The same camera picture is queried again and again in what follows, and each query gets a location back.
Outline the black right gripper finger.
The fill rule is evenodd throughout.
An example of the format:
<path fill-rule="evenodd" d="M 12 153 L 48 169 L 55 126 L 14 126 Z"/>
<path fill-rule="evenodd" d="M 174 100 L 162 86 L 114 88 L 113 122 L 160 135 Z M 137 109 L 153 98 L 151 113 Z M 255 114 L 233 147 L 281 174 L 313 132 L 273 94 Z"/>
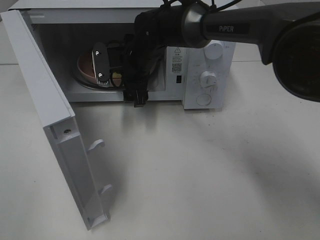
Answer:
<path fill-rule="evenodd" d="M 148 87 L 139 86 L 134 91 L 134 101 L 133 105 L 135 108 L 144 107 L 149 99 Z"/>
<path fill-rule="evenodd" d="M 134 102 L 135 101 L 135 97 L 130 91 L 128 91 L 127 89 L 124 89 L 122 92 L 123 92 L 123 101 L 124 102 Z"/>

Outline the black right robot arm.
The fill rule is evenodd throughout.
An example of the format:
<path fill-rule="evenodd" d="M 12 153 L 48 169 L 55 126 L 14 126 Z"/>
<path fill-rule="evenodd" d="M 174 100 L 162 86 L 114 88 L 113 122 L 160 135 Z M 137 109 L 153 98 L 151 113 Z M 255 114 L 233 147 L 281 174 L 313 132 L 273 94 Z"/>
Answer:
<path fill-rule="evenodd" d="M 200 0 L 166 0 L 134 20 L 125 46 L 124 97 L 141 107 L 148 101 L 150 71 L 166 47 L 203 48 L 209 41 L 254 44 L 261 62 L 272 64 L 279 83 L 292 95 L 320 100 L 320 4 L 288 2 L 233 9 Z"/>

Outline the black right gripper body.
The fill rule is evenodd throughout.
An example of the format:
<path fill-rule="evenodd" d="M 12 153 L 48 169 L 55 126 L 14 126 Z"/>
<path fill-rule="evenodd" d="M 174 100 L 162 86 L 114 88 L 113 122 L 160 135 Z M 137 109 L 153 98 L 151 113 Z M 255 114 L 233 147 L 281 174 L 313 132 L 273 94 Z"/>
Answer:
<path fill-rule="evenodd" d="M 154 9 L 140 13 L 134 21 L 134 38 L 123 55 L 124 89 L 134 95 L 139 86 L 147 86 L 158 63 L 171 66 L 167 47 L 184 47 L 182 9 Z"/>

